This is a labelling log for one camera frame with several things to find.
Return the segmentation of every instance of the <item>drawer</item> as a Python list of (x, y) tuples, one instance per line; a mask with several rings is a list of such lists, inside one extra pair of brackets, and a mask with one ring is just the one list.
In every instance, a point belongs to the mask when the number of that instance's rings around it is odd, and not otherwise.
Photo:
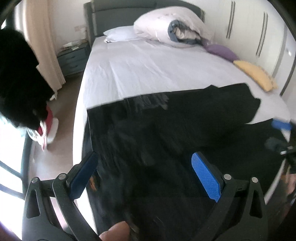
[(73, 63), (78, 60), (87, 59), (85, 49), (80, 49), (69, 54), (58, 57), (58, 62), (61, 67), (66, 64)]
[(73, 63), (66, 64), (61, 67), (62, 73), (64, 76), (75, 74), (81, 71), (84, 71), (87, 63), (87, 59), (82, 59), (79, 61), (75, 61)]

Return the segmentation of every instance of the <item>blue gripper pad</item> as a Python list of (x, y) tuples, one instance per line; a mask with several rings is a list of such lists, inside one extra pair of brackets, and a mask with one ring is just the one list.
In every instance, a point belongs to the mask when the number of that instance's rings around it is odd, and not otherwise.
[(213, 166), (200, 153), (194, 153), (191, 158), (192, 167), (205, 188), (209, 198), (216, 202), (221, 197), (223, 190), (222, 174), (214, 170)]
[(271, 126), (278, 130), (281, 130), (281, 129), (285, 129), (287, 131), (292, 130), (292, 125), (290, 124), (290, 122), (283, 122), (277, 119), (272, 120)]
[(69, 184), (69, 197), (71, 200), (80, 198), (83, 190), (89, 182), (89, 179), (98, 166), (98, 160), (98, 155), (95, 152), (91, 152), (89, 155), (85, 156), (79, 164), (81, 167)]

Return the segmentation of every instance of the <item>screw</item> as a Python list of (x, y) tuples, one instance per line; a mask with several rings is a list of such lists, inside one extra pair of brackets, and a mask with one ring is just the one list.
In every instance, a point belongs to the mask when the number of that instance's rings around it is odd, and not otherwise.
[(37, 177), (32, 178), (31, 182), (32, 182), (32, 183), (36, 183), (36, 182), (38, 182), (38, 178), (37, 178)]
[(224, 175), (224, 178), (225, 178), (226, 180), (230, 180), (230, 179), (231, 179), (231, 176), (230, 176), (229, 174), (225, 174), (225, 175)]
[(252, 177), (252, 182), (257, 183), (258, 182), (258, 179), (255, 178), (255, 177)]
[(60, 180), (64, 180), (66, 178), (66, 174), (62, 173), (59, 175)]

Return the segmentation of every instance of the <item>red cloth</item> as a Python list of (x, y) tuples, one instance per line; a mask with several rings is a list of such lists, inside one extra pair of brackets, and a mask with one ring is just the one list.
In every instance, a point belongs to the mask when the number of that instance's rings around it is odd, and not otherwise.
[[(47, 119), (45, 120), (45, 123), (47, 126), (47, 134), (48, 134), (50, 132), (51, 127), (52, 127), (52, 120), (54, 117), (53, 117), (52, 111), (48, 105), (46, 106), (46, 110), (48, 112), (48, 115), (47, 115)], [(38, 133), (39, 133), (39, 135), (43, 134), (41, 126), (39, 126)]]

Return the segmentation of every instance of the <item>white cloth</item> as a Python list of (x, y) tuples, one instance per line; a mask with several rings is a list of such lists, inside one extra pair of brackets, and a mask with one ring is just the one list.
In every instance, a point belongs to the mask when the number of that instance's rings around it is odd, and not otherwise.
[[(253, 96), (261, 99), (251, 123), (274, 117), (290, 120), (287, 106), (277, 93), (265, 93), (232, 63), (207, 53), (201, 46), (180, 49), (150, 40), (107, 44), (104, 39), (94, 41), (81, 83), (74, 121), (74, 165), (81, 161), (86, 109), (125, 97), (247, 83)], [(94, 226), (86, 193), (77, 204)]]

